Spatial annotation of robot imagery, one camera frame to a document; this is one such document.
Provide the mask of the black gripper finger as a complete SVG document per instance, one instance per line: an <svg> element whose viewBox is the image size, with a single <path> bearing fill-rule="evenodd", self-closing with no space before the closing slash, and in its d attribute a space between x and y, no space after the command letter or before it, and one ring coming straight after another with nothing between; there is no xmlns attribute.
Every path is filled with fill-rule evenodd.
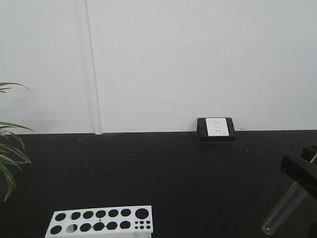
<svg viewBox="0 0 317 238"><path fill-rule="evenodd" d="M284 155L281 171L286 173L311 196L317 195L317 166L292 153Z"/></svg>
<svg viewBox="0 0 317 238"><path fill-rule="evenodd" d="M313 164L317 163L317 146L316 145L309 145L303 148L301 157Z"/></svg>

